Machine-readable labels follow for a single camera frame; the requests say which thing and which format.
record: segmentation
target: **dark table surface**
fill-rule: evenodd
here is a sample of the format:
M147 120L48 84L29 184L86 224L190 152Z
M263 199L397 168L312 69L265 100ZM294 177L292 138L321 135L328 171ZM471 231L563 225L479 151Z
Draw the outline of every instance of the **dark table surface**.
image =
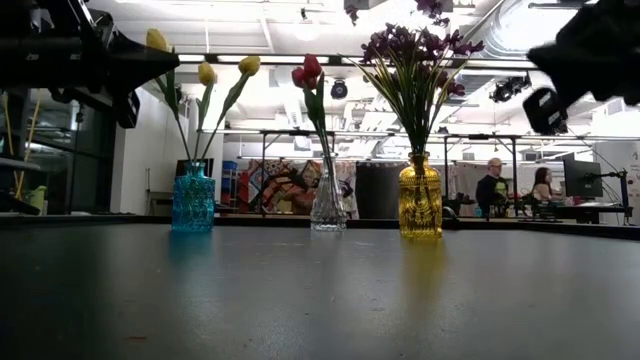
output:
M0 231L0 358L640 359L640 243L524 231Z

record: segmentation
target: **yellow glass vase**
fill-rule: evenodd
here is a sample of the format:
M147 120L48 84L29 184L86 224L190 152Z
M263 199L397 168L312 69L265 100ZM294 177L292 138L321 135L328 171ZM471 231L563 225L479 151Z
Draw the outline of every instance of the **yellow glass vase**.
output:
M442 239L440 173L429 166L429 153L409 155L411 166L400 172L400 234L416 241Z

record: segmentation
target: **clear glass vase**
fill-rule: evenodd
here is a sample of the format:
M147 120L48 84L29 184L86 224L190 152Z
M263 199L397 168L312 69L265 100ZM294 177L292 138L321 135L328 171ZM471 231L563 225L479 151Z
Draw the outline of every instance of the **clear glass vase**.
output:
M173 185L171 229L176 231L211 231L215 213L215 180L204 176L204 163L185 165L186 174Z
M411 166L400 172L400 234L418 241L442 239L440 173L429 166L429 153L410 154Z
M343 231L347 228L347 212L338 186L336 169L330 157L325 157L322 177L316 190L311 209L311 229L320 231Z

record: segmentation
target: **blue glass vase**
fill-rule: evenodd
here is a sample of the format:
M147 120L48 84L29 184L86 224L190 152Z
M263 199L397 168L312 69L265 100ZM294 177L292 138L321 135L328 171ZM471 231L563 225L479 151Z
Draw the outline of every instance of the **blue glass vase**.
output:
M204 176L204 163L185 165L186 175L173 184L171 229L176 231L211 231L215 210L215 181Z

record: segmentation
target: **ceiling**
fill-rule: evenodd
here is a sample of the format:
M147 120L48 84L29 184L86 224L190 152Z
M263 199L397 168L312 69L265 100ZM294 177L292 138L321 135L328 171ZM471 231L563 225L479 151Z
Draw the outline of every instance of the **ceiling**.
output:
M553 35L574 13L529 10L531 2L505 0L493 15L485 17L498 4L497 0L454 0L454 12L446 14L451 18L451 25L447 29L430 29L444 35L459 28L463 33L470 33L474 41L486 40L489 46L480 54L482 57L523 59L526 47L553 40ZM383 29L386 22L410 27L424 27L430 23L426 16L413 11L413 0L387 0L371 10L360 11L356 26L345 14L342 0L91 0L88 6L110 12L118 28L141 43L145 41L148 28L161 30L175 46L176 52L182 54L316 53L359 56L360 44L367 42L372 32ZM303 7L309 19L306 22L301 21L300 9ZM543 26L542 19L549 21ZM302 92L288 80L292 69L265 66L250 80L237 105L228 114L227 121L236 128L273 129L290 125L292 112L304 114ZM238 71L230 65L216 66L216 71L220 80L214 98L217 96L221 102L227 89L235 83ZM181 66L178 72L184 89L200 96L203 87L197 84L196 67ZM355 122L375 118L375 123L364 124L364 127L377 130L397 125L397 122L386 118L379 121L378 117L365 116L376 107L378 110L388 109L384 102L376 100L376 90L362 81L362 75L356 68L325 67L325 72L327 86L331 86L335 79L344 79L349 89L346 99L325 100L328 114L342 118L342 124L345 118L353 118ZM530 75L534 88L550 84L544 74L532 72ZM443 109L438 119L440 126L447 126L450 133L495 131L524 134L530 130L521 109L522 100L530 90L507 103L495 104L489 99L489 93L495 88L495 82L504 76L489 71L480 77L476 74L465 78L468 79L476 81L469 81L472 85L467 86L470 91L463 99L464 106ZM577 133L588 132L591 112L601 105L587 97L571 109L573 118L570 124Z

